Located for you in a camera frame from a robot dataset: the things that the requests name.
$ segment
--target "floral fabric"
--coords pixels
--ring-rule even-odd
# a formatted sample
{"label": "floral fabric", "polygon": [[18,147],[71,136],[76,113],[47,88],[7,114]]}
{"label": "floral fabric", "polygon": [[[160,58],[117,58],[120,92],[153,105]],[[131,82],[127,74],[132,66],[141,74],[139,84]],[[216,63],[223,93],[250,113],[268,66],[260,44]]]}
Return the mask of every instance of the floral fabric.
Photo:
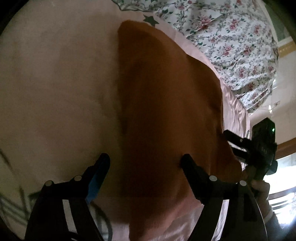
{"label": "floral fabric", "polygon": [[203,52],[249,113],[271,94],[278,53],[256,0],[113,0],[153,12]]}

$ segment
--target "green star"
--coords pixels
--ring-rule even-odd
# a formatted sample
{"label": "green star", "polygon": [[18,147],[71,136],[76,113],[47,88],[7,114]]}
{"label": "green star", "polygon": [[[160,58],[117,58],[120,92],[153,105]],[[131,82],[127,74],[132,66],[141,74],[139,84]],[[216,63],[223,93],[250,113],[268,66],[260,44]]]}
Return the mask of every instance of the green star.
{"label": "green star", "polygon": [[145,17],[145,19],[143,21],[150,23],[151,26],[153,26],[153,27],[155,27],[155,24],[159,24],[159,22],[154,20],[153,16],[148,17],[148,16],[144,15],[144,17]]}

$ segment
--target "wooden trim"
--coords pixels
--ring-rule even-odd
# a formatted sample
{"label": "wooden trim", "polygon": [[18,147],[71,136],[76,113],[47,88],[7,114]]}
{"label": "wooden trim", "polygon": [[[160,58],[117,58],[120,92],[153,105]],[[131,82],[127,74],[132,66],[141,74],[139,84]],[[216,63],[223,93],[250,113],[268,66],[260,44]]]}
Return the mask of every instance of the wooden trim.
{"label": "wooden trim", "polygon": [[296,152],[296,137],[292,140],[279,144],[276,150],[275,159],[291,155]]}
{"label": "wooden trim", "polygon": [[290,189],[287,189],[287,190],[284,190],[284,191],[281,191],[281,192],[277,192],[277,193],[272,193],[268,196],[268,199],[267,200],[272,200],[272,199],[276,199],[276,198],[279,198],[279,197],[284,197],[292,192],[296,192],[296,187],[293,187],[293,188],[290,188]]}
{"label": "wooden trim", "polygon": [[289,53],[292,53],[295,50],[296,50],[296,44],[294,41],[287,43],[281,47],[278,47],[279,58],[282,58],[282,57],[288,55]]}

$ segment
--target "orange fabric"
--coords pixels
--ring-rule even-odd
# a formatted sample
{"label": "orange fabric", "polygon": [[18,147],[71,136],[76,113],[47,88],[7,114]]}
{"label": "orange fabric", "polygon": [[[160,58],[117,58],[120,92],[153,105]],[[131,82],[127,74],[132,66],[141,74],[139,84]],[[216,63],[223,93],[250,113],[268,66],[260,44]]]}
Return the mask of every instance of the orange fabric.
{"label": "orange fabric", "polygon": [[222,135],[213,71],[146,23],[123,22],[118,35],[129,237],[148,240],[201,205],[179,167],[183,154],[223,181],[237,182],[241,166]]}

